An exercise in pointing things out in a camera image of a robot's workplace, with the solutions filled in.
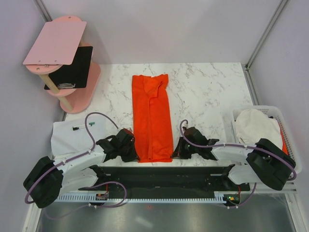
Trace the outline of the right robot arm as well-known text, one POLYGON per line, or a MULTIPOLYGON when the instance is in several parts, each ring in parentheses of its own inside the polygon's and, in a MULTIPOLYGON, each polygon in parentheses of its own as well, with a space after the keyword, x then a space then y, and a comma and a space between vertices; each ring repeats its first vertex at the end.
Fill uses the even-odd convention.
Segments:
POLYGON ((205 160, 229 160, 221 178, 222 187, 233 190, 237 185, 261 182, 282 190, 287 181, 297 177, 296 163, 270 140, 262 138, 253 145, 223 143, 208 139, 195 127, 183 128, 172 158, 190 159, 193 154, 205 160))

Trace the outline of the orange t shirt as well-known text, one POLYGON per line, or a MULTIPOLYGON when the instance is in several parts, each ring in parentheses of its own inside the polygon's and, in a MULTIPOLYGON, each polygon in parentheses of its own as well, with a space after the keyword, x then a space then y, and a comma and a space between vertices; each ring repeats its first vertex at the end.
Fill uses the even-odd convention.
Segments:
POLYGON ((140 162, 172 162, 169 76, 132 76, 133 133, 140 162))

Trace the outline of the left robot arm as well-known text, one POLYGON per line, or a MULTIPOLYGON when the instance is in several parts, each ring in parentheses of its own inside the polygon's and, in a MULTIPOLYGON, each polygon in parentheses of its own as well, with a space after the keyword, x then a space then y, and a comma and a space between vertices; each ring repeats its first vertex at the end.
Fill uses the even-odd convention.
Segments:
POLYGON ((109 160, 121 157, 124 162, 138 159, 135 138, 128 129, 95 142, 89 151, 68 158, 51 160, 45 156, 38 160, 23 186, 27 190, 25 202, 46 208, 59 196, 82 188, 101 190, 106 178, 96 168, 109 160))

